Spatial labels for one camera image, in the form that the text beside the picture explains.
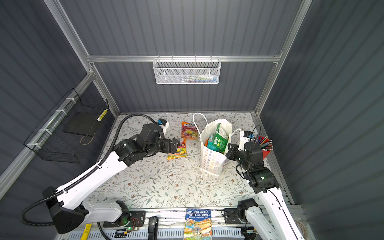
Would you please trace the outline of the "white paper gift bag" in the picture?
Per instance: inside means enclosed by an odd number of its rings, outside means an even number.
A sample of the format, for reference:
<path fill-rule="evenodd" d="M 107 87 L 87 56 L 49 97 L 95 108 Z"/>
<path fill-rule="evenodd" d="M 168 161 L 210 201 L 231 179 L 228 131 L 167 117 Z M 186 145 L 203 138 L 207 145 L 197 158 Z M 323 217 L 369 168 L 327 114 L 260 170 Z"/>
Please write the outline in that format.
<path fill-rule="evenodd" d="M 205 125 L 199 128 L 195 117 L 202 116 Z M 203 114 L 193 114 L 193 122 L 197 128 L 201 145 L 201 166 L 200 169 L 208 174 L 218 177 L 228 162 L 226 153 L 229 151 L 229 144 L 235 132 L 240 129 L 233 129 L 233 125 L 226 119 L 208 122 Z"/>

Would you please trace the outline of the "orange Fox's packet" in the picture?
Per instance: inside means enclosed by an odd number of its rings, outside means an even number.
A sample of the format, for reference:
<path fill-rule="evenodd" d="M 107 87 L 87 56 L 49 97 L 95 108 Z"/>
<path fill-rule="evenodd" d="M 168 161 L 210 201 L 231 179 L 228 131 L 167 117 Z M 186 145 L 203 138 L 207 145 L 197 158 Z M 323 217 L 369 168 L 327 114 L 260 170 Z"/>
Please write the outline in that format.
<path fill-rule="evenodd" d="M 182 122 L 181 137 L 186 140 L 196 140 L 199 138 L 198 129 L 194 124 Z"/>
<path fill-rule="evenodd" d="M 180 138 L 180 145 L 177 148 L 177 152 L 175 154 L 168 154 L 167 159 L 172 160 L 176 158 L 186 157 L 187 154 L 187 147 L 186 147 L 186 139 Z"/>

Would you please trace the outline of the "teal snack packet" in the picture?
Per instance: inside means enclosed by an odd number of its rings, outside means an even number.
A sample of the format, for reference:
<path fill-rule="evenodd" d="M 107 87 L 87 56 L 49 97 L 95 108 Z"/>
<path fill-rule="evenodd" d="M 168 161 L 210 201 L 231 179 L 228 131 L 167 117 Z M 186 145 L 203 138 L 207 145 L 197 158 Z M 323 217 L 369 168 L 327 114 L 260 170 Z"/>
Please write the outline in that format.
<path fill-rule="evenodd" d="M 210 135 L 210 137 L 207 140 L 206 147 L 212 151 L 218 152 L 219 150 L 214 144 L 214 139 L 215 139 L 214 135 Z"/>

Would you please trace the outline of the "dark green snack packet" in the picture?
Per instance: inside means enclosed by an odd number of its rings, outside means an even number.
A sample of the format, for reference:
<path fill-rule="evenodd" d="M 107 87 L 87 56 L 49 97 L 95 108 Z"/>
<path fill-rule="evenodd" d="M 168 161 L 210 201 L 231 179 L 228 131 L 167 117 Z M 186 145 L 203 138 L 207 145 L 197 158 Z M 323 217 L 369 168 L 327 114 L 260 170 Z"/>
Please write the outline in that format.
<path fill-rule="evenodd" d="M 229 141 L 229 137 L 222 124 L 217 125 L 214 137 L 214 144 L 218 148 L 218 152 L 224 153 Z"/>

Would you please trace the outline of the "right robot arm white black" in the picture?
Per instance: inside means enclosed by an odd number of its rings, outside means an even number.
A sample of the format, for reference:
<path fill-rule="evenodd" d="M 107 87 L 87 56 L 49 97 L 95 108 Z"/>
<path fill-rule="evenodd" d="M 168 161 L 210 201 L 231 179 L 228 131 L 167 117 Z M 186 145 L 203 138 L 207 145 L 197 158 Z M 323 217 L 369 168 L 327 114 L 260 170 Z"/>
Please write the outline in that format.
<path fill-rule="evenodd" d="M 266 163 L 269 150 L 261 147 L 264 142 L 266 138 L 256 137 L 252 131 L 241 131 L 240 142 L 227 145 L 227 159 L 237 162 L 237 173 L 255 193 L 254 197 L 239 201 L 238 217 L 251 224 L 263 240 L 302 240 L 278 180 Z"/>

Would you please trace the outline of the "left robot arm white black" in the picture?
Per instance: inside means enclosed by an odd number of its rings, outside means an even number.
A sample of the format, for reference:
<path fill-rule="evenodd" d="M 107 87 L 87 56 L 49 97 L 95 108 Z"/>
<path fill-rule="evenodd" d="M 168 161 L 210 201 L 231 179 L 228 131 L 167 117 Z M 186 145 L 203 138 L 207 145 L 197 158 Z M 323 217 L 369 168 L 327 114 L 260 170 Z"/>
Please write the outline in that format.
<path fill-rule="evenodd" d="M 122 201 L 86 204 L 85 198 L 117 173 L 137 161 L 157 153 L 174 154 L 180 141 L 165 138 L 169 123 L 159 119 L 145 124 L 139 134 L 115 143 L 105 157 L 65 185 L 47 188 L 43 194 L 58 194 L 47 201 L 53 225 L 59 234 L 69 233 L 81 224 L 109 222 L 132 228 L 134 219 Z"/>

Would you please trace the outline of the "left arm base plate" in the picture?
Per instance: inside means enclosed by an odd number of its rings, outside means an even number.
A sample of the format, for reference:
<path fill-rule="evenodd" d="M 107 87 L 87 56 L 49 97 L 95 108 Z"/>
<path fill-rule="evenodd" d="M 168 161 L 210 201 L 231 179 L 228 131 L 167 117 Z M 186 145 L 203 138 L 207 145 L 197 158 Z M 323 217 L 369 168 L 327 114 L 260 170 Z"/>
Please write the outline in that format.
<path fill-rule="evenodd" d="M 130 211 L 131 216 L 123 214 L 115 222 L 103 222 L 104 228 L 138 228 L 143 227 L 146 211 Z"/>

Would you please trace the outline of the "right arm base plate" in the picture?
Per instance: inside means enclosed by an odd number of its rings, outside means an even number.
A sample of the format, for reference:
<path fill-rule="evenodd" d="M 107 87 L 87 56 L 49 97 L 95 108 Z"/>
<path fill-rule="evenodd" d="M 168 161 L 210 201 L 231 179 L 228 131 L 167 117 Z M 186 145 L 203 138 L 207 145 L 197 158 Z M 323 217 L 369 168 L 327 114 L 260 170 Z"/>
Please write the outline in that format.
<path fill-rule="evenodd" d="M 222 214 L 226 224 L 250 224 L 252 226 L 263 223 L 266 218 L 262 210 L 258 206 L 251 206 L 249 208 L 228 208 L 223 209 Z"/>

